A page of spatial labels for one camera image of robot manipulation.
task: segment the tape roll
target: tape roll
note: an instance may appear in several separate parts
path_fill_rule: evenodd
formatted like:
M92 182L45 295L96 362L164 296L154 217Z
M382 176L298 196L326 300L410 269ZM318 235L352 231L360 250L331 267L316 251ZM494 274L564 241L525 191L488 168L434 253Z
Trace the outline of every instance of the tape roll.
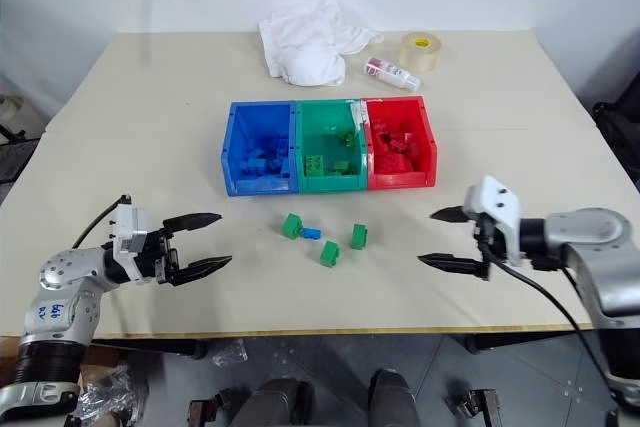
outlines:
M442 50L442 42L427 32L411 32L402 38L398 64L414 74L433 70Z

